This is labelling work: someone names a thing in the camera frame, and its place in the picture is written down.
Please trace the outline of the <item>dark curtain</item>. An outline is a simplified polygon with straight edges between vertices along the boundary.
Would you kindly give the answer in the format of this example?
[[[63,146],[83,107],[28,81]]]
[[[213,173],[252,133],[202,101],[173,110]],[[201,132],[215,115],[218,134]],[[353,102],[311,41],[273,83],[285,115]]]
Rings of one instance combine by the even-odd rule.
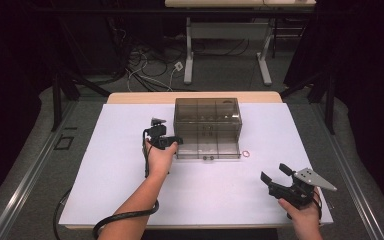
[[[335,80],[358,155],[384,195],[384,0],[315,1],[284,84],[309,79],[319,97]]]
[[[64,93],[75,98],[70,77],[120,67],[103,17],[32,13],[30,4],[102,7],[99,0],[0,0],[0,187],[38,118],[39,95],[53,78],[61,76]]]

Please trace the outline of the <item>aluminium floor rail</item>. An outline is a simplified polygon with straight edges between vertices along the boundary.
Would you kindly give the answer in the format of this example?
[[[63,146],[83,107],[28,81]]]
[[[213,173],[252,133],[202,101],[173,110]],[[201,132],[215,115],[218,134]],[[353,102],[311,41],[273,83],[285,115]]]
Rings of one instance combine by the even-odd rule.
[[[348,159],[340,146],[337,136],[333,134],[325,124],[324,110],[318,104],[312,105],[312,109],[319,125],[323,128],[323,131],[329,140],[330,146],[333,148],[338,170],[370,240],[384,240],[384,232],[381,229],[360,184],[357,182],[356,175],[349,165]]]
[[[7,240],[18,215],[31,195],[35,185],[40,180],[45,167],[50,162],[52,154],[55,152],[57,142],[64,137],[63,129],[65,128],[67,121],[71,118],[77,105],[77,102],[69,102],[67,104],[66,109],[63,111],[63,120],[61,121],[60,126],[54,132],[49,134],[39,155],[30,165],[14,194],[11,196],[7,206],[0,216],[0,240]]]

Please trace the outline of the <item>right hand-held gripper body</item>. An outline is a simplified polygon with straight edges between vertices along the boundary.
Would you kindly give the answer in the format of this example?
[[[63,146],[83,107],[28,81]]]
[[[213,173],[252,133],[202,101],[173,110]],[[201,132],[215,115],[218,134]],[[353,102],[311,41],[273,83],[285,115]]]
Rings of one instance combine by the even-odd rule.
[[[292,184],[289,187],[272,180],[272,184],[268,186],[269,194],[276,199],[283,198],[294,207],[299,208],[308,205],[313,200],[315,187],[330,191],[337,190],[333,184],[312,169],[304,168],[294,172],[295,174],[290,176]]]

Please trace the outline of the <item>smoky clear plastic drawer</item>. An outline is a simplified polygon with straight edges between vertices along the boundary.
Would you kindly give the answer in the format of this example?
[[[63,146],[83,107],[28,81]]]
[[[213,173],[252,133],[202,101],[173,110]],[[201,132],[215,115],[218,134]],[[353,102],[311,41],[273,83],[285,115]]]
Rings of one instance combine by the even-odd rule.
[[[235,137],[219,136],[193,136],[184,135],[183,143],[177,151],[177,158],[182,160],[215,161],[232,159],[235,161],[241,156],[239,144]]]
[[[179,131],[176,133],[180,137],[233,137],[237,138],[241,132],[237,131]]]
[[[240,131],[241,124],[176,123],[175,131]]]

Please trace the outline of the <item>white metal frame desk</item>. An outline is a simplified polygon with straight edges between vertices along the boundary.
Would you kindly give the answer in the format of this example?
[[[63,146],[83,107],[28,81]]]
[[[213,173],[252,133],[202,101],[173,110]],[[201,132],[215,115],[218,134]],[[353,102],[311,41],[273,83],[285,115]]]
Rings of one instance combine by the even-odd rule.
[[[314,8],[316,0],[165,0],[165,6],[180,10],[297,10],[303,13]],[[216,20],[215,22],[197,22],[186,18],[186,64],[184,83],[192,83],[194,51],[193,39],[245,39],[262,40],[263,48],[256,54],[263,83],[272,84],[266,63],[270,42],[275,40],[276,20],[263,17],[263,22],[239,22],[238,20]]]

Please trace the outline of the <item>person's left hand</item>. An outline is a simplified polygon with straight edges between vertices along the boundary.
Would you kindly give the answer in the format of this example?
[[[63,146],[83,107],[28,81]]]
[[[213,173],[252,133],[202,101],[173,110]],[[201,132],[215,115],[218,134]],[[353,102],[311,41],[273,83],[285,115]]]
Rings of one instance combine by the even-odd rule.
[[[155,148],[150,144],[149,141],[145,142],[146,152],[145,156],[147,157],[148,162],[148,178],[165,178],[171,168],[173,156],[177,152],[178,144],[176,142],[172,143],[165,150]]]

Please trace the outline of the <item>person's right hand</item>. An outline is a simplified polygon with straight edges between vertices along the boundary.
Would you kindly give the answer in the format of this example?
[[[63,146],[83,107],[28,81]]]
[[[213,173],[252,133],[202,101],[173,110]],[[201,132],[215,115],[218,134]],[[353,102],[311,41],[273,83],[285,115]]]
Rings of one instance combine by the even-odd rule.
[[[315,230],[320,232],[318,207],[314,203],[303,209],[297,209],[281,198],[278,204],[291,216],[295,233]]]

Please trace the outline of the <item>smoky clear drawer cabinet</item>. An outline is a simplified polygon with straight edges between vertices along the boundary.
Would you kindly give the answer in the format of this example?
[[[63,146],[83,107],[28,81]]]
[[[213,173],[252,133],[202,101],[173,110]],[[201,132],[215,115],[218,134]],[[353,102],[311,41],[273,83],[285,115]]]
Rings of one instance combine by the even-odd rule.
[[[236,98],[177,98],[173,127],[176,123],[242,125],[242,118]]]

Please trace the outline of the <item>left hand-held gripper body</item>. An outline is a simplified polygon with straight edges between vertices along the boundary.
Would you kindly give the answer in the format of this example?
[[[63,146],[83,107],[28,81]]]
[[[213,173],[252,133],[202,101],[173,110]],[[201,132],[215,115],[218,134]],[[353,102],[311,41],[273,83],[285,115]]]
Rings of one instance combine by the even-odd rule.
[[[152,118],[151,127],[146,129],[145,132],[150,137],[150,144],[160,150],[164,150],[174,142],[172,137],[166,137],[165,120]]]

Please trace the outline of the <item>black metal stand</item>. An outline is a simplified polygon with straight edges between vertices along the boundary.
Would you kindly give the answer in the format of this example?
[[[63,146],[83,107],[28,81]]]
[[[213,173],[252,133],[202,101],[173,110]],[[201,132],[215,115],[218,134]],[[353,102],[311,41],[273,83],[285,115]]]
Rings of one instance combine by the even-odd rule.
[[[84,85],[103,97],[110,95],[109,91],[70,70],[56,72],[52,79],[53,131],[58,129],[63,120],[61,94],[64,94],[70,101],[77,101],[80,98],[80,92],[76,87],[77,84]]]
[[[319,72],[305,80],[300,81],[295,86],[287,87],[280,93],[280,97],[284,99],[292,93],[304,88],[306,85],[313,84],[313,88],[308,95],[309,102],[319,102],[322,97],[325,97],[324,123],[329,132],[334,135],[333,110],[335,83],[335,77],[332,74]]]

